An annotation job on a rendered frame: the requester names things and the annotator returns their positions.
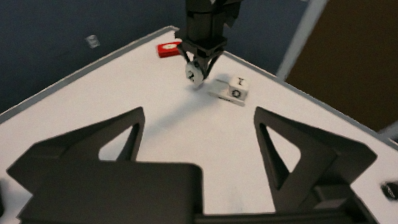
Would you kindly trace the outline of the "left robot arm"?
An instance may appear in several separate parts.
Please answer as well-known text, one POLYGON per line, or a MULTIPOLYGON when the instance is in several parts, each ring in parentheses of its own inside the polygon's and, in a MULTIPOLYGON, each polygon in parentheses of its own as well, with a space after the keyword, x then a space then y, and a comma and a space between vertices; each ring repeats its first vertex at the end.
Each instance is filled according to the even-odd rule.
POLYGON ((191 16, 193 13, 207 13, 215 10, 215 14, 212 15, 212 42, 222 36, 223 27, 231 29, 237 19, 242 1, 244 0, 184 0, 184 6, 187 11, 191 12, 191 16))

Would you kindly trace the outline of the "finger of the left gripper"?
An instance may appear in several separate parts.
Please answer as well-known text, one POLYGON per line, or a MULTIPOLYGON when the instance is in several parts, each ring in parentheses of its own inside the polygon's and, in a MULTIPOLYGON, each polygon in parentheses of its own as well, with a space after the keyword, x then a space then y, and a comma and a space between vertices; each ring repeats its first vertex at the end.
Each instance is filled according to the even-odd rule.
MULTIPOLYGON (((180 43, 177 44, 177 45, 175 46, 175 48, 176 48, 176 50, 178 51, 178 53, 180 54, 180 56, 183 58, 183 60, 185 61, 185 63, 188 64, 188 63, 190 62, 190 61, 189 61, 189 58, 188 58, 186 52, 183 51, 183 50, 181 49, 180 43)), ((192 56, 192 61, 193 61, 194 59, 196 59, 196 57, 192 56)))
POLYGON ((212 58, 210 58, 210 59, 212 59, 212 60, 207 60, 207 61, 201 61, 201 60, 199 60, 198 58, 197 58, 197 62, 198 62, 198 65, 199 65, 199 68, 200 68, 200 71, 201 71, 201 74, 202 74, 202 76, 203 76, 203 79, 205 79, 206 77, 208 77, 208 75, 209 75, 209 73, 210 73, 210 71, 211 71, 211 69, 212 69, 212 67, 213 67, 213 65, 216 63, 216 61, 219 59, 219 57, 222 55, 222 53, 223 53, 223 49, 222 48, 217 48, 217 50, 219 50, 219 52, 218 52, 218 54, 217 55, 215 55, 215 56, 213 56, 212 58), (214 58, 215 57, 215 58, 214 58), (207 66, 207 64, 209 63, 209 65, 207 66), (207 68, 208 67, 208 68, 207 68), (206 71, 206 68, 207 68, 207 71, 206 71))

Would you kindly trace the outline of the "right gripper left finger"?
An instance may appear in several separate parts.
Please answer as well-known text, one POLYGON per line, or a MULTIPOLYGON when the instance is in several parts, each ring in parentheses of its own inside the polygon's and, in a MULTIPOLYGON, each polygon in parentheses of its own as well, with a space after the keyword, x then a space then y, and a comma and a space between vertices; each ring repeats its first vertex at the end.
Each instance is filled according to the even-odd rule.
POLYGON ((116 160, 136 161, 146 117, 142 106, 33 143, 22 155, 100 160, 101 148, 132 127, 116 160))

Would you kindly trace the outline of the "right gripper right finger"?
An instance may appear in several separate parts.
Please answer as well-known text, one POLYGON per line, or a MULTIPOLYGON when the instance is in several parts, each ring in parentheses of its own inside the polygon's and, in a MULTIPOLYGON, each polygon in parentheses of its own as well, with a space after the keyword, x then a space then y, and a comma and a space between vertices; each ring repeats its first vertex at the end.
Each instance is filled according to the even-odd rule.
POLYGON ((378 158, 364 142, 260 106, 253 123, 275 212, 293 211, 315 188, 351 186, 378 158), (267 127, 298 148, 300 159, 292 173, 267 127))

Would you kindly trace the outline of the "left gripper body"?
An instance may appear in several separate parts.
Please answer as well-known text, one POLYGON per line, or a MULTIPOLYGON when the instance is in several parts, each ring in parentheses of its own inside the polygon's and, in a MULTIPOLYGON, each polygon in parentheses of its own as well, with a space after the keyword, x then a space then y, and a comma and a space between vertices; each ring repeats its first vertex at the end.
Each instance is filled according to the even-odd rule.
POLYGON ((181 40, 183 51, 204 62, 217 55, 217 48, 223 48, 227 43, 227 39, 222 36, 211 42, 212 15, 214 14, 215 10, 207 13, 193 13, 191 16, 191 12, 185 9, 186 32, 183 28, 173 33, 174 40, 181 40))

